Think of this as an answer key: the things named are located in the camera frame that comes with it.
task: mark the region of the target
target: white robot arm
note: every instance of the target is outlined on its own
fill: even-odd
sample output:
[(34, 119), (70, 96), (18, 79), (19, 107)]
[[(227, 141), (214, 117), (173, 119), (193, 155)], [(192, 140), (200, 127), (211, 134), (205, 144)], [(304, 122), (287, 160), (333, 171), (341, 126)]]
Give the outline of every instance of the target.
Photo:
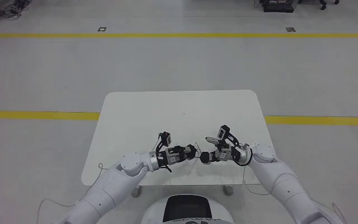
[(195, 157), (196, 148), (175, 146), (160, 151), (171, 143), (170, 134), (159, 134), (161, 141), (156, 151), (129, 153), (118, 164), (111, 166), (95, 181), (86, 195), (70, 210), (61, 224), (95, 224), (107, 212), (119, 205), (139, 184), (147, 171), (172, 165)]
[[(234, 147), (226, 143), (228, 139)], [(206, 137), (217, 147), (211, 153), (202, 153), (200, 160), (204, 164), (233, 160), (239, 166), (248, 165), (262, 186), (274, 196), (299, 224), (343, 224), (339, 217), (313, 201), (288, 165), (276, 156), (274, 148), (254, 144), (249, 147), (238, 142), (230, 134), (230, 128), (222, 126), (218, 138)]]

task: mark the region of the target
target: floor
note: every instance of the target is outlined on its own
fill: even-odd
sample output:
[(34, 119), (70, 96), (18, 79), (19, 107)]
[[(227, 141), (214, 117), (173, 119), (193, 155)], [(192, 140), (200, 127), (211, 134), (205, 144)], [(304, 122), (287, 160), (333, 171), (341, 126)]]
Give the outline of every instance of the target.
[[(40, 0), (1, 33), (357, 33), (353, 0), (305, 1), (292, 14), (250, 0)], [(100, 112), (115, 91), (250, 89), (264, 115), (358, 116), (356, 38), (0, 38), (0, 110)], [(0, 223), (35, 223), (44, 198), (73, 203), (95, 121), (0, 119)], [(311, 196), (336, 203), (348, 223), (358, 204), (358, 127), (268, 125), (277, 155)], [(264, 192), (261, 186), (250, 186)], [(293, 223), (272, 196), (235, 186), (151, 186), (99, 223), (140, 223), (162, 197), (197, 193), (236, 223)], [(46, 204), (40, 223), (67, 208)]]

